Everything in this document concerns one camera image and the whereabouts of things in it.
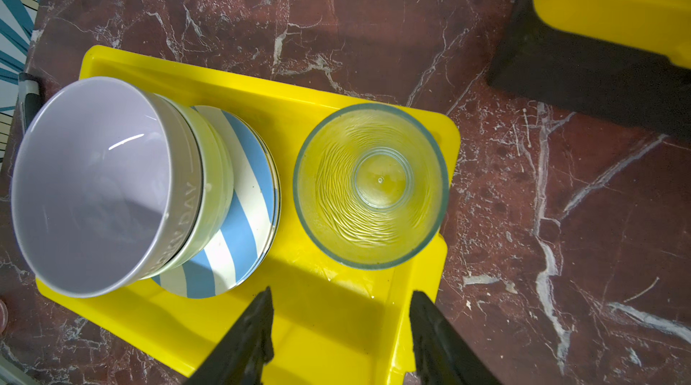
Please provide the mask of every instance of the blue and white striped plate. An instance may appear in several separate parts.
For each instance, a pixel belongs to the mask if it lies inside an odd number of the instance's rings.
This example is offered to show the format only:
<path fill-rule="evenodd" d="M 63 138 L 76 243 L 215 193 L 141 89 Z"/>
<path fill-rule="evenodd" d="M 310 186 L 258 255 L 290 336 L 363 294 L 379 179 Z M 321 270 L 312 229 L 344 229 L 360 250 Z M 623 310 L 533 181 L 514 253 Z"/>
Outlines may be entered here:
<path fill-rule="evenodd" d="M 259 266 L 276 234 L 281 190 L 271 153 L 251 127 L 211 106 L 193 109 L 213 125 L 228 147 L 235 176 L 233 199 L 209 244 L 153 280 L 170 293 L 200 299 L 236 287 Z"/>

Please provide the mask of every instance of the red marble surface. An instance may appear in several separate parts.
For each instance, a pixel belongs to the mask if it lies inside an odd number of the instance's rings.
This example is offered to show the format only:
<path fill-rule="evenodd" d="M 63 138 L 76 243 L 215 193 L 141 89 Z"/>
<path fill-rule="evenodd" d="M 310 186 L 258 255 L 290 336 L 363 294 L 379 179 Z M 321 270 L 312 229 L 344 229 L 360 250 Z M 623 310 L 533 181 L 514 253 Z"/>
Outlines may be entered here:
<path fill-rule="evenodd" d="M 489 88 L 512 2 L 42 0 L 28 71 L 52 96 L 104 44 L 446 113 L 463 143 L 437 305 L 488 367 L 506 385 L 690 383 L 691 147 Z M 42 384 L 181 382 L 37 293 L 11 167 L 0 353 Z"/>

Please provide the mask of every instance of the patterned fabric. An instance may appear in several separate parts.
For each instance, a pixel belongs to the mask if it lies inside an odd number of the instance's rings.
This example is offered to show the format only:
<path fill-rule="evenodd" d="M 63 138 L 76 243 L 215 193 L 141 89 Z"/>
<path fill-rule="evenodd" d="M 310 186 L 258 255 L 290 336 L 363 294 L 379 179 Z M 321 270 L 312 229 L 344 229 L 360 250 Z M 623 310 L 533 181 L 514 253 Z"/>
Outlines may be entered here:
<path fill-rule="evenodd" d="M 38 7 L 39 0 L 0 0 L 0 165 Z"/>

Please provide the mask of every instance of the white bowl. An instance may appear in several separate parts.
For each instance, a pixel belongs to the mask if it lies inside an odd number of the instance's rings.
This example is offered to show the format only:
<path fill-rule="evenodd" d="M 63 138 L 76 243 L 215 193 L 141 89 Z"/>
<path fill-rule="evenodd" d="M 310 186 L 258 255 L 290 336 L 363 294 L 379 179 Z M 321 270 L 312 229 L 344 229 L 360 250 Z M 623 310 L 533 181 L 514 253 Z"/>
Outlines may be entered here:
<path fill-rule="evenodd" d="M 194 136 L 168 102 L 121 80 L 81 80 L 48 101 L 19 147 L 14 231 L 48 287 L 97 296 L 173 257 L 202 185 Z"/>

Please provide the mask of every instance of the clear glass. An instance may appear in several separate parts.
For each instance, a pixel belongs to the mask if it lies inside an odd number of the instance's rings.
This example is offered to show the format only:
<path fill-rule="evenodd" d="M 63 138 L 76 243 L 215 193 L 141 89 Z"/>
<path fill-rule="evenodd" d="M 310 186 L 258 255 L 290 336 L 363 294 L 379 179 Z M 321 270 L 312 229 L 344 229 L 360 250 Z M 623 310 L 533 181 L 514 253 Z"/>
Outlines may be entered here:
<path fill-rule="evenodd" d="M 412 258 L 435 236 L 448 204 L 448 173 L 419 121 L 386 104 L 356 104 L 307 137 L 293 192 L 300 222 L 323 252 L 380 270 Z"/>

